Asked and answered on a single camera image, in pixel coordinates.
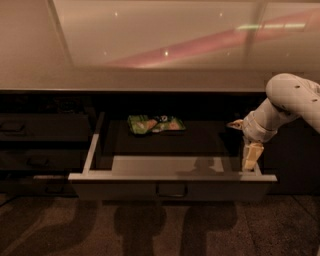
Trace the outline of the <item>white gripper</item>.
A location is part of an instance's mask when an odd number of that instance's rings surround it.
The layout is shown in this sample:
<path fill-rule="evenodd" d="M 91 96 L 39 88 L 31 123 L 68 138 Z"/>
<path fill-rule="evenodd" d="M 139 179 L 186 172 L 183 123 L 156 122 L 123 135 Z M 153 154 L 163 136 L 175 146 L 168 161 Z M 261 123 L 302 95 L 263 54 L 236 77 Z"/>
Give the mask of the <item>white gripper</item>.
<path fill-rule="evenodd" d="M 244 136 L 249 140 L 244 141 L 242 157 L 243 171 L 251 171 L 254 169 L 258 159 L 264 151 L 262 143 L 268 142 L 277 134 L 277 131 L 267 130 L 262 127 L 254 117 L 253 111 L 251 111 L 243 120 L 237 119 L 229 122 L 227 127 L 242 130 Z"/>

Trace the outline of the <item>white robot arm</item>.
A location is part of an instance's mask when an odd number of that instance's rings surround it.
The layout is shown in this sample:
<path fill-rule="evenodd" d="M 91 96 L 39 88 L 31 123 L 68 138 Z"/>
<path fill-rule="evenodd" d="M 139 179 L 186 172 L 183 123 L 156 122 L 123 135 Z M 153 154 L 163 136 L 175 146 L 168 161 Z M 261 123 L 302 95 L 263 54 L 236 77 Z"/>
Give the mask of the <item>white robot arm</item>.
<path fill-rule="evenodd" d="M 243 133 L 242 170 L 251 171 L 264 146 L 283 125 L 302 118 L 320 132 L 320 85 L 299 76 L 283 73 L 266 85 L 266 99 L 244 119 L 227 124 Z"/>

